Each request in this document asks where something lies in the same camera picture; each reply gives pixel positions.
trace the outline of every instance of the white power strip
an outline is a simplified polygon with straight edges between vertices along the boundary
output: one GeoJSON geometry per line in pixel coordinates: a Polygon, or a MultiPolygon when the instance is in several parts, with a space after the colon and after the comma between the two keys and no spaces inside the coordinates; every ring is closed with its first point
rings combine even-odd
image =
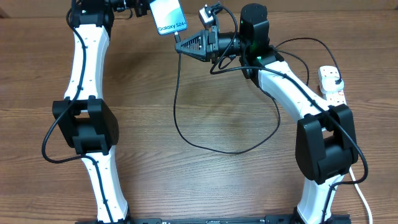
{"type": "MultiPolygon", "coordinates": [[[[322,66],[318,70],[318,78],[319,78],[319,88],[323,94],[323,98],[330,102],[333,106],[338,106],[342,104],[347,104],[346,97],[344,95],[344,82],[342,81],[340,84],[336,84],[335,80],[339,79],[338,71],[336,67],[333,66],[322,66]]],[[[355,176],[352,168],[349,168],[349,174],[351,179],[355,181],[355,176]]],[[[355,184],[355,188],[358,191],[359,196],[362,199],[363,204],[366,207],[366,211],[369,216],[369,224],[373,224],[373,217],[371,209],[366,201],[364,195],[362,194],[361,189],[359,189],[358,184],[355,184]]]]}

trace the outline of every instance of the wood grain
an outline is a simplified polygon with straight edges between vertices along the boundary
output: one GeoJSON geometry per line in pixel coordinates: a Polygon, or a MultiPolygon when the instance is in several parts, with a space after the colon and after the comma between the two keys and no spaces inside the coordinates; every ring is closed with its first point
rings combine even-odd
{"type": "MultiPolygon", "coordinates": [[[[188,16],[182,37],[202,29],[188,16]]],[[[361,184],[375,223],[398,215],[398,14],[395,11],[270,13],[273,44],[310,36],[332,49],[346,83],[356,134],[369,163],[361,184]]],[[[220,16],[222,31],[233,25],[220,16]]],[[[317,69],[332,63],[321,45],[297,41],[284,50],[302,57],[318,91],[317,69]]],[[[63,19],[0,20],[0,223],[74,223],[96,217],[83,163],[54,165],[40,153],[53,122],[51,105],[62,99],[70,76],[73,36],[63,19]]],[[[278,132],[240,156],[190,147],[172,117],[178,55],[172,35],[156,33],[151,17],[116,21],[104,66],[104,96],[119,121],[117,164],[134,217],[258,217],[291,213],[303,176],[294,157],[295,124],[281,110],[278,132]]],[[[302,79],[305,69],[285,58],[302,79]]],[[[227,151],[248,148],[276,126],[270,99],[240,72],[211,76],[211,65],[183,57],[177,116],[194,143],[227,151]]],[[[59,130],[47,146],[67,157],[59,130]]],[[[353,166],[359,177],[361,163],[353,166]]],[[[335,213],[367,223],[354,187],[339,187],[335,213]]]]}
{"type": "MultiPolygon", "coordinates": [[[[217,0],[180,0],[183,10],[187,14],[198,14],[198,10],[205,4],[212,5],[217,0]]],[[[240,13],[246,1],[220,0],[232,12],[240,13]]],[[[266,5],[270,12],[300,12],[300,11],[360,11],[396,9],[398,0],[254,0],[266,5]]],[[[11,18],[29,17],[65,17],[71,0],[0,0],[0,7],[11,18]]],[[[117,15],[128,15],[122,12],[117,15]]]]}

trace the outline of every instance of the robotic arm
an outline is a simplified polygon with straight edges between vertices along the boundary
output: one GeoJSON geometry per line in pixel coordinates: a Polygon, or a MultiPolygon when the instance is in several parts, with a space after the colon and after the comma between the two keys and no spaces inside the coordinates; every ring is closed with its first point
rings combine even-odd
{"type": "Polygon", "coordinates": [[[115,151],[119,139],[118,121],[103,100],[102,79],[106,50],[109,46],[113,11],[122,12],[134,8],[136,16],[147,14],[148,3],[142,0],[84,0],[72,11],[71,25],[86,46],[83,51],[75,34],[75,56],[72,75],[63,101],[54,101],[53,115],[59,118],[72,103],[83,83],[78,98],[58,125],[70,147],[78,155],[90,175],[96,197],[97,220],[88,223],[130,223],[129,206],[120,188],[116,170],[115,151]]]}
{"type": "MultiPolygon", "coordinates": [[[[205,30],[177,42],[175,49],[178,53],[202,62],[218,62],[219,55],[229,58],[240,55],[239,61],[243,66],[241,70],[245,78],[251,79],[257,87],[274,97],[297,122],[295,154],[297,164],[305,176],[304,190],[300,203],[294,209],[294,215],[284,217],[285,222],[281,223],[318,224],[323,221],[323,215],[325,220],[328,220],[327,223],[351,222],[349,216],[331,214],[330,208],[335,191],[330,195],[326,211],[323,209],[330,185],[343,179],[349,172],[351,164],[357,162],[358,153],[353,151],[353,146],[346,136],[333,128],[322,111],[313,106],[304,93],[337,120],[350,137],[355,139],[351,110],[346,105],[333,106],[315,94],[294,75],[278,51],[269,45],[269,22],[265,6],[260,4],[244,6],[237,34],[219,33],[217,9],[219,4],[205,6],[200,10],[199,17],[205,30]],[[322,131],[333,131],[333,135],[324,139],[322,131]]],[[[268,215],[266,221],[280,223],[278,222],[280,217],[280,215],[268,215]]]]}

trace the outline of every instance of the metal base plate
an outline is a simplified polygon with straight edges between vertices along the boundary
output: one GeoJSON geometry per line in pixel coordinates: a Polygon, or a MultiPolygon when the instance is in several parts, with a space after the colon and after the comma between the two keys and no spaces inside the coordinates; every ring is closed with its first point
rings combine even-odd
{"type": "MultiPolygon", "coordinates": [[[[267,215],[265,218],[191,218],[161,220],[159,218],[134,218],[127,224],[304,224],[293,219],[294,215],[267,215]]],[[[349,215],[332,215],[326,224],[351,224],[349,215]]]]}

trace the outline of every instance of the phone screen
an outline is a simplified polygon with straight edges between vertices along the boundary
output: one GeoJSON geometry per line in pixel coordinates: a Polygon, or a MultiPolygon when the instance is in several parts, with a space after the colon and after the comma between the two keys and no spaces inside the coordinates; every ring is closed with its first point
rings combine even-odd
{"type": "Polygon", "coordinates": [[[150,10],[160,35],[185,30],[188,27],[179,0],[149,1],[150,10]]]}

